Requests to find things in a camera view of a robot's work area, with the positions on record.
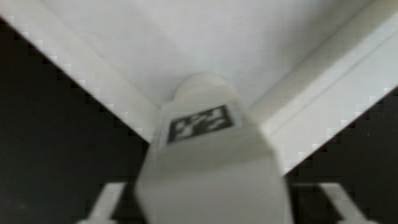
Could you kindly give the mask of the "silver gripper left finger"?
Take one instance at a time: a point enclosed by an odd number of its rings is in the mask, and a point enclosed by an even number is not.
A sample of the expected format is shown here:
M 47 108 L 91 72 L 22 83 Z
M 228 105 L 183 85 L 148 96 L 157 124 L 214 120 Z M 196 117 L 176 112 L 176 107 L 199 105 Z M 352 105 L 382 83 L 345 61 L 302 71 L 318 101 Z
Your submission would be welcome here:
M 105 185 L 89 216 L 77 222 L 77 224 L 118 224 L 118 221 L 112 219 L 112 215 L 125 187 L 127 184 L 123 182 L 109 183 Z

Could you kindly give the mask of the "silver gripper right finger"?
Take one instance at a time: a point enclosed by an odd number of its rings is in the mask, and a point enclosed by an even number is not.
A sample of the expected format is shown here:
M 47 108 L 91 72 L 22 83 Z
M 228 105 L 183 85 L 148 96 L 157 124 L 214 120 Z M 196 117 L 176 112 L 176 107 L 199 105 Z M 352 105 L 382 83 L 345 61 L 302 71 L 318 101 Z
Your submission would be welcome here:
M 320 188 L 342 215 L 342 220 L 336 224 L 381 224 L 366 218 L 343 186 L 338 183 L 322 183 Z

